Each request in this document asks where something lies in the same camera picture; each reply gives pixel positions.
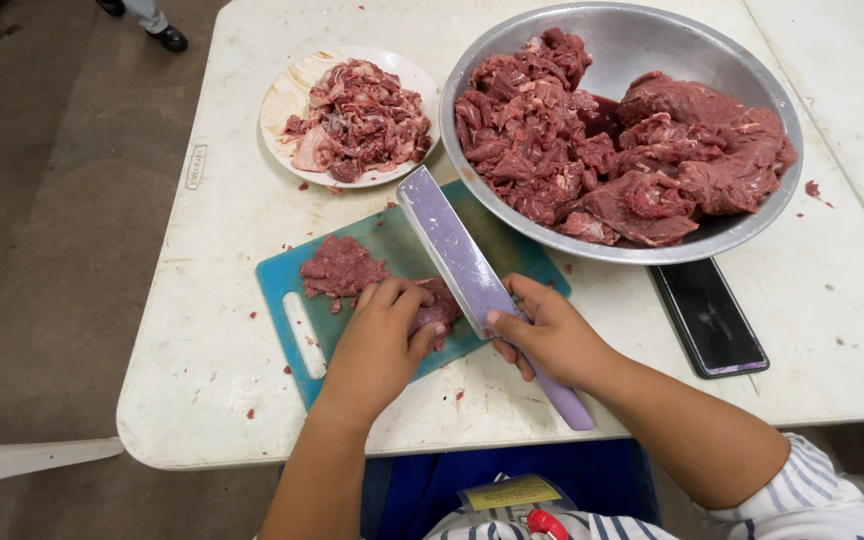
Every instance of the black shoe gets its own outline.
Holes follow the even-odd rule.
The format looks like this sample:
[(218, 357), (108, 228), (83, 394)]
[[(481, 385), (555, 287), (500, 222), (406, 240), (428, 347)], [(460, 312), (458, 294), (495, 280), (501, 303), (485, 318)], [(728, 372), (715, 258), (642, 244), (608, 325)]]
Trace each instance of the black shoe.
[(114, 18), (121, 18), (126, 15), (126, 5), (122, 0), (95, 0), (99, 7)]
[(159, 33), (147, 31), (147, 34), (162, 42), (162, 46), (173, 53), (181, 53), (189, 48), (188, 39), (186, 39), (181, 31), (171, 24), (166, 26), (165, 30), (160, 31)]

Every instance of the concrete floor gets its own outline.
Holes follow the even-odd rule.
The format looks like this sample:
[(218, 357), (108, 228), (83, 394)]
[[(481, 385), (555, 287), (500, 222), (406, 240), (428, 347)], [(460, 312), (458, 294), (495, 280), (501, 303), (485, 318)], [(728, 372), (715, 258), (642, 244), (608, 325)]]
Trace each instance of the concrete floor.
[[(115, 435), (224, 3), (163, 0), (182, 55), (89, 0), (1, 6), (17, 27), (0, 38), (0, 444)], [(864, 425), (814, 432), (864, 473)], [(657, 476), (667, 528), (697, 537)], [(123, 454), (0, 480), (0, 539), (252, 538), (275, 486), (271, 467), (161, 472)]]

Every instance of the cutting board handle hole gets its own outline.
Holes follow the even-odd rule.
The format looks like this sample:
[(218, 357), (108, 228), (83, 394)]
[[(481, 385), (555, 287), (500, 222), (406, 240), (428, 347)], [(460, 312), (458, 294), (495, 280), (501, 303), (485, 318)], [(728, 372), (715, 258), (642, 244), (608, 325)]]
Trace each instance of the cutting board handle hole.
[(309, 379), (325, 377), (326, 355), (322, 353), (322, 347), (317, 345), (319, 338), (316, 337), (315, 328), (309, 322), (302, 297), (296, 291), (287, 292), (282, 297), (282, 307), (285, 309), (285, 316), (289, 318), (295, 345), (302, 355), (302, 362), (305, 363), (305, 371), (309, 374)]

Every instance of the smartphone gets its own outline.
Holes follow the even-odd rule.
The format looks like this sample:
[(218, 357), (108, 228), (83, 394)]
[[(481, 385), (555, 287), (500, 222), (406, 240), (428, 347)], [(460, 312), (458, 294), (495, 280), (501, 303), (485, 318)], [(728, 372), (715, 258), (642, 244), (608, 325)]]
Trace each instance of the smartphone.
[(769, 369), (769, 358), (715, 260), (650, 269), (696, 375), (717, 379)]

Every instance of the hand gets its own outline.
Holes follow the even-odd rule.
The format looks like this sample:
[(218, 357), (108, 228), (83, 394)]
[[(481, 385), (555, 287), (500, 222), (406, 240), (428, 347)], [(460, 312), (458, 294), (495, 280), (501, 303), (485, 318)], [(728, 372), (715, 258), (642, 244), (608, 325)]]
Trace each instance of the hand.
[(368, 431), (402, 394), (432, 341), (446, 331), (442, 323), (432, 322), (408, 337), (419, 306), (433, 302), (431, 292), (406, 277), (366, 286), (335, 347), (312, 412), (327, 410), (327, 416)]
[[(534, 325), (502, 311), (488, 313), (488, 324), (525, 349), (557, 383), (592, 394), (590, 381), (600, 377), (608, 363), (624, 359), (553, 288), (519, 274), (506, 276), (502, 285), (519, 298), (518, 308)], [(505, 362), (518, 367), (526, 383), (535, 378), (535, 370), (518, 349), (501, 338), (493, 339), (492, 346)]]

